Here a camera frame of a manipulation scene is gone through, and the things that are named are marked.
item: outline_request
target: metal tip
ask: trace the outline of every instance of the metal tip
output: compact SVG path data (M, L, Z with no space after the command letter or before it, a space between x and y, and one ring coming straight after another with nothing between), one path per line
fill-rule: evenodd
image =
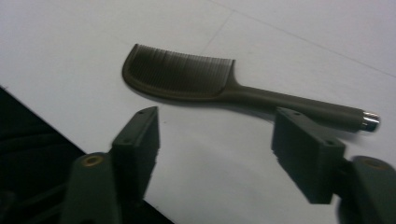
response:
M375 113L363 112L363 123L361 124L361 130L373 133L379 126L379 116Z

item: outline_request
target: screw hole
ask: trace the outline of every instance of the screw hole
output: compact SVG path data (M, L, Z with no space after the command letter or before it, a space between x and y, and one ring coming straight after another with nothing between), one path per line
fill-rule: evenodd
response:
M330 141L330 140L326 140L325 142L327 145L329 146L334 146L334 142Z
M85 159L82 161L82 165L83 165L83 166L88 166L88 167L89 167L89 166L97 165L97 164L101 163L102 161L103 161L103 157L93 155L93 156L90 156L90 157L85 158Z
M377 169L377 170L386 170L387 166L385 166L384 164L382 164L379 161L374 161L374 160L370 160L370 159L366 159L363 161L364 163L366 163L368 166Z

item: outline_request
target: white table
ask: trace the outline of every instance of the white table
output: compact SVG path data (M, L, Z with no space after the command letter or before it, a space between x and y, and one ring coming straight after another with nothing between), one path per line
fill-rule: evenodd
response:
M176 223L336 223L277 164L273 122L164 105L120 76L135 43L236 59L247 86L378 113L378 132L334 131L346 157L396 166L394 1L0 1L0 84L85 152L108 151L140 109L160 108L147 200Z

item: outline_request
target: white surface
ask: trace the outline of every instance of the white surface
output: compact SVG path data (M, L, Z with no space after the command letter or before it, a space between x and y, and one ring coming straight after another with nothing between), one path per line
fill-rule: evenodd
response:
M124 84L135 43L236 59L244 85L381 115L377 133L334 131L347 157L396 166L393 1L0 1L0 84L86 152L160 107L162 148L147 200L176 223L336 223L280 168L272 121L162 105Z

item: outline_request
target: silver handle end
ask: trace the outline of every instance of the silver handle end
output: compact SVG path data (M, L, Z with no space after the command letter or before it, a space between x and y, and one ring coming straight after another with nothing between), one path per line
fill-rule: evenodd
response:
M363 123L361 124L361 130L373 133L378 129L380 123L379 116L375 113L363 112Z

